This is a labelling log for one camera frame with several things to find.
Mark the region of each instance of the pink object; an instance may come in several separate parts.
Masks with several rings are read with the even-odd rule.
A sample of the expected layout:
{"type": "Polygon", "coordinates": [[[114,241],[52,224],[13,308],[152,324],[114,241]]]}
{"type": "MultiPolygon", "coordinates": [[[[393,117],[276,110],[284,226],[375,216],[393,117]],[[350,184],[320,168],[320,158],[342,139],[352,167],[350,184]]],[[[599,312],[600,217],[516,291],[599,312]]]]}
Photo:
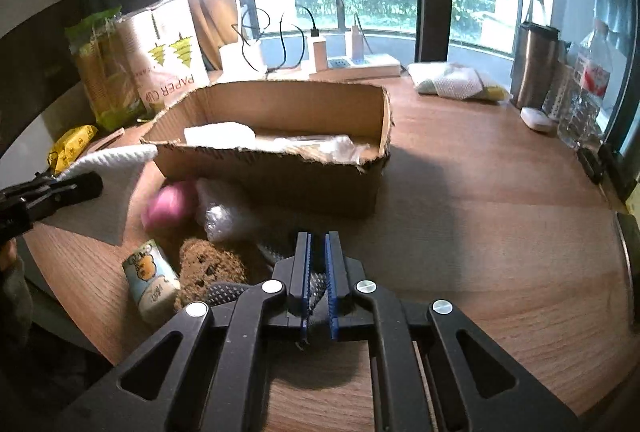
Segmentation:
{"type": "Polygon", "coordinates": [[[193,217],[198,206],[198,192],[193,181],[179,181],[161,188],[142,210],[145,231],[176,227],[193,217]]]}

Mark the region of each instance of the wooden table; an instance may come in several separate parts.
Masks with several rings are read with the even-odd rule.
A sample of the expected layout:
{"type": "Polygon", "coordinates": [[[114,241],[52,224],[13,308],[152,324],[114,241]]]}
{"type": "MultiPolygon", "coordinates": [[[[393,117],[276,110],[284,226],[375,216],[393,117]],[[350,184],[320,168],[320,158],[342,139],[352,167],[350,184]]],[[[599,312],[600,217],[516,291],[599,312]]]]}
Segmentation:
{"type": "MultiPolygon", "coordinates": [[[[527,129],[510,104],[419,97],[408,78],[379,83],[396,126],[376,214],[312,224],[339,230],[346,253],[401,296],[452,300],[575,412],[591,408],[640,356],[606,200],[572,152],[527,129]]],[[[120,263],[146,239],[140,211],[162,181],[148,164],[122,247],[44,225],[26,235],[53,292],[111,362],[149,334],[120,263]]],[[[267,430],[373,430],[366,344],[281,351],[273,375],[267,430]]]]}

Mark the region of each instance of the silver screw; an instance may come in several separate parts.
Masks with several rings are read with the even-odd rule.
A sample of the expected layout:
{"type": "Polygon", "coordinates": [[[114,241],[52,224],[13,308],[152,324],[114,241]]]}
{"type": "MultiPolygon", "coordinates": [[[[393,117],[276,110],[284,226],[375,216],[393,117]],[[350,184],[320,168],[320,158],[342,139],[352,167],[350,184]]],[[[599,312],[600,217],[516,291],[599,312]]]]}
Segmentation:
{"type": "Polygon", "coordinates": [[[193,318],[204,317],[209,311],[209,306],[204,302],[192,302],[186,308],[187,314],[193,318]]]}
{"type": "Polygon", "coordinates": [[[448,300],[436,300],[432,307],[436,313],[441,315],[448,315],[453,311],[453,306],[448,300]]]}
{"type": "Polygon", "coordinates": [[[277,293],[282,289],[282,282],[271,279],[262,283],[262,291],[265,293],[277,293]]]}
{"type": "Polygon", "coordinates": [[[360,281],[356,284],[356,289],[360,293],[373,293],[377,287],[373,281],[360,281]]]}

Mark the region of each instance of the white towel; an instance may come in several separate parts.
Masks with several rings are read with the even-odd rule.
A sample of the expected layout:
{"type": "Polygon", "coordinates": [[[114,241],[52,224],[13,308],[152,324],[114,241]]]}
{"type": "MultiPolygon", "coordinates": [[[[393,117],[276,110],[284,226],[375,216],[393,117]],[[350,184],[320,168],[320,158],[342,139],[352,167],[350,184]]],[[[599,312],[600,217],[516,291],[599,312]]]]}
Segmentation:
{"type": "Polygon", "coordinates": [[[156,154],[158,149],[155,145],[130,145],[104,149],[78,159],[58,178],[64,180],[85,172],[97,172],[102,178],[102,195],[78,205],[63,207],[43,222],[120,246],[131,194],[146,162],[155,158],[156,154]]]}

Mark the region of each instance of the power strip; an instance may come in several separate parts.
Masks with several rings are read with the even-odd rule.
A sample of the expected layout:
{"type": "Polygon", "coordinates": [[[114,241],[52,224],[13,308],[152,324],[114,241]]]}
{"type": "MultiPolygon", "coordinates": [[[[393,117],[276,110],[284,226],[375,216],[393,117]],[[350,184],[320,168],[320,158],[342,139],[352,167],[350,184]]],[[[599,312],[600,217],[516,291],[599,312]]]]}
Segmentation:
{"type": "Polygon", "coordinates": [[[302,63],[303,71],[309,79],[316,80],[357,80],[364,78],[399,77],[400,62],[386,53],[365,55],[362,60],[352,60],[346,56],[328,59],[328,68],[316,71],[308,60],[302,63]]]}

